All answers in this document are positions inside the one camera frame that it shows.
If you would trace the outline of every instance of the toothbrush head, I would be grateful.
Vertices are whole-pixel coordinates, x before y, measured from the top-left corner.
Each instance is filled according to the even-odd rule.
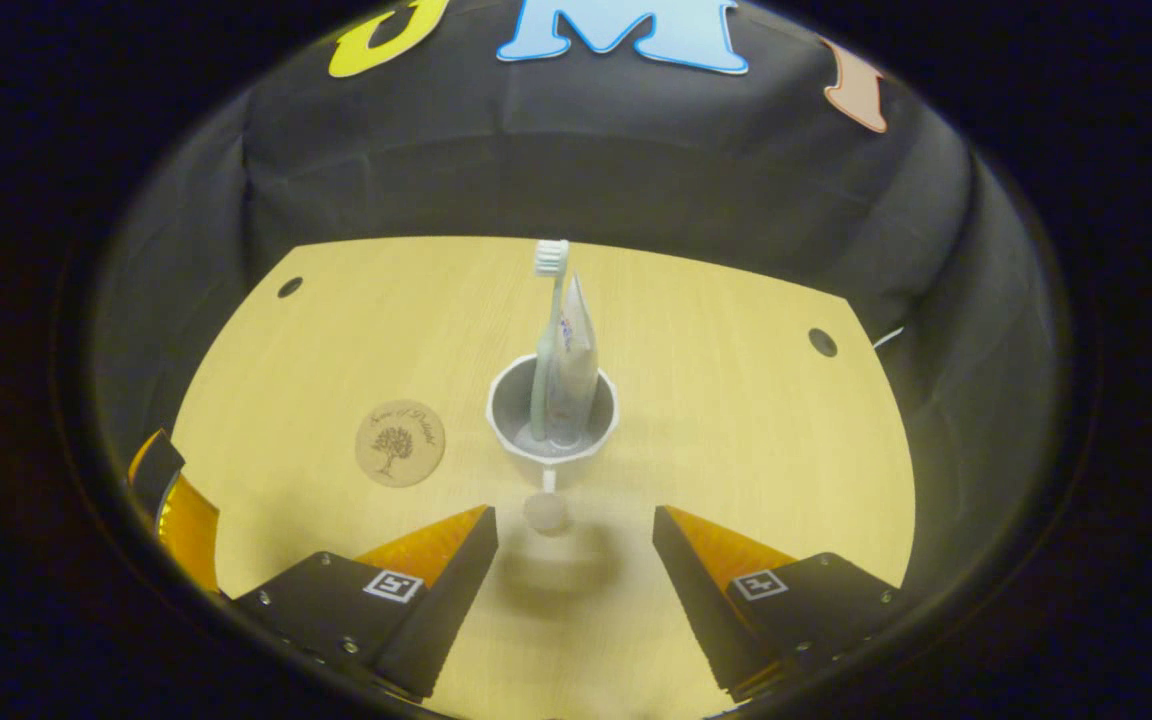
[[[567,272],[567,241],[541,240],[536,242],[536,275],[561,278]]]

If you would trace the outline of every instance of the letter m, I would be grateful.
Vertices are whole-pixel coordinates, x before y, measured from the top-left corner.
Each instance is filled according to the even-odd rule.
[[[558,15],[594,53],[611,53],[645,18],[652,32],[634,44],[644,58],[714,73],[744,74],[733,53],[727,9],[735,0],[524,0],[513,40],[499,47],[503,61],[556,58],[571,47],[558,35]]]

